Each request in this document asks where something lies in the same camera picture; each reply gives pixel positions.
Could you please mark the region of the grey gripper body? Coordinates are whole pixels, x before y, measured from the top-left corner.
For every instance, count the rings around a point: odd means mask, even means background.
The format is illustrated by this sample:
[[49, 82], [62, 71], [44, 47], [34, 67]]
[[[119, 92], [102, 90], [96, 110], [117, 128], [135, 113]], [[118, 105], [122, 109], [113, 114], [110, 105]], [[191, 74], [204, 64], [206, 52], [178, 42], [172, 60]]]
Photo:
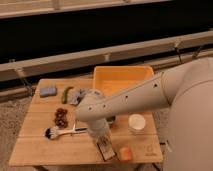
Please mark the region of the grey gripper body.
[[89, 123], [88, 134], [94, 138], [99, 139], [101, 137], [110, 136], [110, 130], [107, 122], [101, 123]]

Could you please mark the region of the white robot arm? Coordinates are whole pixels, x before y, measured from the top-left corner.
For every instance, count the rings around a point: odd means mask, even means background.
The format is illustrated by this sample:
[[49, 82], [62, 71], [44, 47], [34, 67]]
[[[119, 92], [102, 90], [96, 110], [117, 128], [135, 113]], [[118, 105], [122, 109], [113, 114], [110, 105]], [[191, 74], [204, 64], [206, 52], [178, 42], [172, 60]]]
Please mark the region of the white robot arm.
[[213, 58], [165, 70], [112, 96], [88, 93], [75, 110], [91, 134], [116, 114], [170, 109], [164, 171], [213, 171]]

